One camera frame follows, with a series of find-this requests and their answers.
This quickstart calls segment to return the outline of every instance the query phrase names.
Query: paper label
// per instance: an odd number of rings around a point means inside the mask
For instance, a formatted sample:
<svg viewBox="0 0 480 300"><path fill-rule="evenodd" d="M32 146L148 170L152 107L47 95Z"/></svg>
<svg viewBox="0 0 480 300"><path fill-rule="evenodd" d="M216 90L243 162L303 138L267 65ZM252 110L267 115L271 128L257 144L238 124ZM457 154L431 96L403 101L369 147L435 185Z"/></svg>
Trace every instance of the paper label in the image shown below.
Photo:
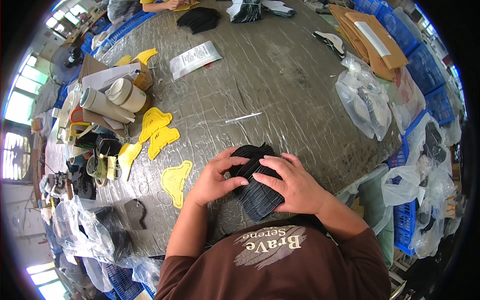
<svg viewBox="0 0 480 300"><path fill-rule="evenodd" d="M194 64L205 57L209 56L210 52L208 52L205 43L196 46L193 49L188 50L187 52L180 54L180 60L183 67L186 67L190 64Z"/></svg>
<svg viewBox="0 0 480 300"><path fill-rule="evenodd" d="M354 24L365 35L365 37L373 45L375 50L377 50L380 57L391 55L387 47L382 43L377 34L373 32L373 30L370 28L370 26L368 26L366 22L356 21Z"/></svg>
<svg viewBox="0 0 480 300"><path fill-rule="evenodd" d="M117 120L112 120L110 118L107 118L107 117L103 117L103 120L105 120L105 122L107 122L108 125L110 125L112 127L112 129L123 129L123 123L122 122L118 122Z"/></svg>

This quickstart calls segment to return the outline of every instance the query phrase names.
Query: clear plastic bag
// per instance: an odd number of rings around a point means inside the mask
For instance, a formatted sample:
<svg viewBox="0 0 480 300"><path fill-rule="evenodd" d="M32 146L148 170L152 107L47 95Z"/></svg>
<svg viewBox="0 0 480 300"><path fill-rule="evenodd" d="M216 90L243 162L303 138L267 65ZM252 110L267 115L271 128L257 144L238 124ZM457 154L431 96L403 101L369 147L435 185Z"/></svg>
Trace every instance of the clear plastic bag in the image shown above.
<svg viewBox="0 0 480 300"><path fill-rule="evenodd" d="M444 203L456 195L456 187L443 168L434 168L428 175L425 199L417 210L415 232L409 249L414 249L419 258L433 256L440 239L444 236Z"/></svg>
<svg viewBox="0 0 480 300"><path fill-rule="evenodd" d="M117 265L133 269L133 281L145 283L151 290L156 290L160 279L160 267L162 263L162 260L132 256L119 261Z"/></svg>
<svg viewBox="0 0 480 300"><path fill-rule="evenodd" d="M92 257L113 264L129 257L130 236L111 206L94 207L95 201L80 199L60 202L53 215L59 244L76 256ZM84 233L78 226L82 225Z"/></svg>
<svg viewBox="0 0 480 300"><path fill-rule="evenodd" d="M392 179L400 176L399 184L393 184ZM420 175L417 166L399 166L390 169L382 177L382 195L385 205L400 205L412 202L415 198L422 202L425 188L420 185Z"/></svg>
<svg viewBox="0 0 480 300"><path fill-rule="evenodd" d="M395 72L397 80L390 87L390 107L400 134L405 134L413 120L425 109L425 97L406 67Z"/></svg>
<svg viewBox="0 0 480 300"><path fill-rule="evenodd" d="M211 41L184 52L170 61L173 80L187 75L215 60L222 58Z"/></svg>
<svg viewBox="0 0 480 300"><path fill-rule="evenodd" d="M335 88L355 126L368 138L381 141L392 122L388 96L370 66L347 52L342 65L348 68L338 76Z"/></svg>
<svg viewBox="0 0 480 300"><path fill-rule="evenodd" d="M88 277L98 290L102 292L110 292L113 290L110 279L103 274L102 263L99 263L98 260L90 257L83 257L83 261Z"/></svg>

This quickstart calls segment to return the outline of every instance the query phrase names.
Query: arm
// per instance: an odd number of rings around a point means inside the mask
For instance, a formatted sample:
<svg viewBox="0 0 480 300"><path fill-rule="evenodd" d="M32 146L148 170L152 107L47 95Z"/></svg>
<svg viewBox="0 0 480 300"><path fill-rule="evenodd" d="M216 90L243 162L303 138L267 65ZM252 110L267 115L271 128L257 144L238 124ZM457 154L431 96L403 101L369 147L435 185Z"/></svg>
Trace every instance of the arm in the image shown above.
<svg viewBox="0 0 480 300"><path fill-rule="evenodd" d="M276 211L316 215L337 242L349 240L368 228L362 218L325 191L305 171L296 156L287 153L282 156L290 162L280 157L266 156L260 159L260 163L277 171L283 180L253 174L255 180L284 196L285 203L280 204Z"/></svg>
<svg viewBox="0 0 480 300"><path fill-rule="evenodd" d="M228 148L208 162L187 197L173 227L168 241L169 256L198 258L205 246L208 209L207 205L225 196L248 181L243 177L228 180L223 174L232 166L244 165L249 160L243 157L230 157L238 147Z"/></svg>

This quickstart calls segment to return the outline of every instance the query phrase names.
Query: electric fan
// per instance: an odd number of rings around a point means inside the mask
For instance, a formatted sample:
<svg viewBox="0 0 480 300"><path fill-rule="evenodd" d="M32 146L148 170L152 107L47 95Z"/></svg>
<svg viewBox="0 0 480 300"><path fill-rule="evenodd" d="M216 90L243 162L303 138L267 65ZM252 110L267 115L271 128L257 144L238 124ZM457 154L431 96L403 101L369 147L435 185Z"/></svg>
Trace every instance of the electric fan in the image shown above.
<svg viewBox="0 0 480 300"><path fill-rule="evenodd" d="M61 45L50 61L52 80L59 85L71 84L78 78L83 61L84 53L80 47L72 43Z"/></svg>

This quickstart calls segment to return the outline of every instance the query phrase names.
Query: bundle of fabric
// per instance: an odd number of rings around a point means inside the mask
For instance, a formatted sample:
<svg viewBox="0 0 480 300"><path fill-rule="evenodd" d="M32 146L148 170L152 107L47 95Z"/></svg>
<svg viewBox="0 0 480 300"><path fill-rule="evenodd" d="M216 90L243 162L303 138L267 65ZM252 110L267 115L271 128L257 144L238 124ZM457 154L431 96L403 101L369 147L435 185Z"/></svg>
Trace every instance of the bundle of fabric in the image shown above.
<svg viewBox="0 0 480 300"><path fill-rule="evenodd" d="M265 155L276 156L272 147L265 143L260 147L252 145L242 146L232 156L246 157L250 161L245 165L232 166L228 170L232 177L242 176L248 180L248 185L238 187L233 192L238 196L248 217L255 222L266 217L277 205L285 201L278 192L253 179L253 173L262 173L280 180L282 179L277 172L260 164L258 160Z"/></svg>
<svg viewBox="0 0 480 300"><path fill-rule="evenodd" d="M262 8L274 15L290 18L297 13L293 8L284 5L282 1L262 0Z"/></svg>
<svg viewBox="0 0 480 300"><path fill-rule="evenodd" d="M233 23L247 23L260 20L261 0L232 0L233 4L227 8L230 21Z"/></svg>
<svg viewBox="0 0 480 300"><path fill-rule="evenodd" d="M197 7L189 10L177 20L177 26L187 26L192 34L214 29L221 16L217 10L206 7Z"/></svg>

